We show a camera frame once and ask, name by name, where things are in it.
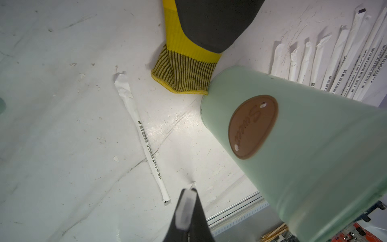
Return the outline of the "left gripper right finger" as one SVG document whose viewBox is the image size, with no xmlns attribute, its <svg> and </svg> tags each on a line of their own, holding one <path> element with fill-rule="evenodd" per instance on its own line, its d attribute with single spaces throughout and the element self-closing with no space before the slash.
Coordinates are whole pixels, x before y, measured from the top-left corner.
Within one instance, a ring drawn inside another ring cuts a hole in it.
<svg viewBox="0 0 387 242">
<path fill-rule="evenodd" d="M 188 241 L 189 242 L 214 242 L 209 229 L 205 213 L 196 189 L 189 191 L 188 206 Z"/>
</svg>

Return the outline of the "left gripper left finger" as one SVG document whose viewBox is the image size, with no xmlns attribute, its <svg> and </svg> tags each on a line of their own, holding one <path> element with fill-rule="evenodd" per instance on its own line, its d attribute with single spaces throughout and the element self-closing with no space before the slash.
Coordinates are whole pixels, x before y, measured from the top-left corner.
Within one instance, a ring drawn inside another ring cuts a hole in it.
<svg viewBox="0 0 387 242">
<path fill-rule="evenodd" d="M 165 238 L 163 242 L 188 242 L 188 232 L 184 230 L 180 230 L 176 227 L 175 221 L 176 221 L 176 212 L 180 205 L 181 199 L 183 197 L 183 192 L 185 189 L 182 189 L 178 202 L 176 204 L 176 208 L 170 223 L 170 226 L 168 228 L 168 231 L 165 235 Z"/>
</svg>

